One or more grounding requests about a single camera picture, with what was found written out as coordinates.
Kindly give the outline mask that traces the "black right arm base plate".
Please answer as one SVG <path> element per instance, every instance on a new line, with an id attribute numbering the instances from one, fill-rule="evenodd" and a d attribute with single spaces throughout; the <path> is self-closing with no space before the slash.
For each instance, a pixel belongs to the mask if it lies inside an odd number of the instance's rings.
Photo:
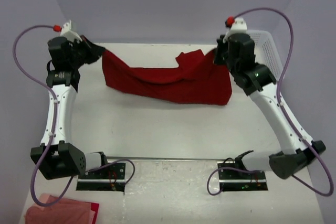
<path id="1" fill-rule="evenodd" d="M 219 187 L 223 192 L 227 191 L 267 191 L 267 181 L 264 172 L 239 173 L 234 170 L 223 169 L 223 167 L 235 168 L 233 160 L 218 162 Z"/>

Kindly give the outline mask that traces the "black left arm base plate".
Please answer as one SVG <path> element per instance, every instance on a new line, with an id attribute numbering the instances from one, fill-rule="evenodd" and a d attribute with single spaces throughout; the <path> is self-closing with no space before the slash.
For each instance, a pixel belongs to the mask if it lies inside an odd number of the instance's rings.
<path id="1" fill-rule="evenodd" d="M 125 191 L 126 163 L 116 163 L 108 168 L 79 176 L 77 191 Z"/>

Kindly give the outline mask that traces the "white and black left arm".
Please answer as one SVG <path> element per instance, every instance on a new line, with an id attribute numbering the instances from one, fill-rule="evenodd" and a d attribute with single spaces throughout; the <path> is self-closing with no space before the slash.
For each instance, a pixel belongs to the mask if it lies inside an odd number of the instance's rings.
<path id="1" fill-rule="evenodd" d="M 72 144 L 71 118 L 78 93 L 80 72 L 102 56 L 104 48 L 81 35 L 70 41 L 64 36 L 51 39 L 46 65 L 49 110 L 46 129 L 38 147 L 30 151 L 32 161 L 47 180 L 82 176 L 91 172 L 97 178 L 108 175 L 109 165 L 103 152 L 84 153 Z"/>

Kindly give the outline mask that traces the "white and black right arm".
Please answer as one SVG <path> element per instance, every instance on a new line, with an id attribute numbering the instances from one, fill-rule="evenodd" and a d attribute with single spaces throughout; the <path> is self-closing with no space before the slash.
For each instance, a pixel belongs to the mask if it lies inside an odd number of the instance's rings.
<path id="1" fill-rule="evenodd" d="M 280 145 L 278 153 L 247 151 L 239 155 L 234 172 L 239 178 L 253 170 L 271 170 L 287 179 L 315 160 L 326 146 L 301 127 L 281 95 L 276 93 L 277 80 L 271 70 L 256 61 L 255 42 L 247 33 L 236 33 L 216 40 L 214 64 L 225 65 L 235 83 L 263 113 Z"/>

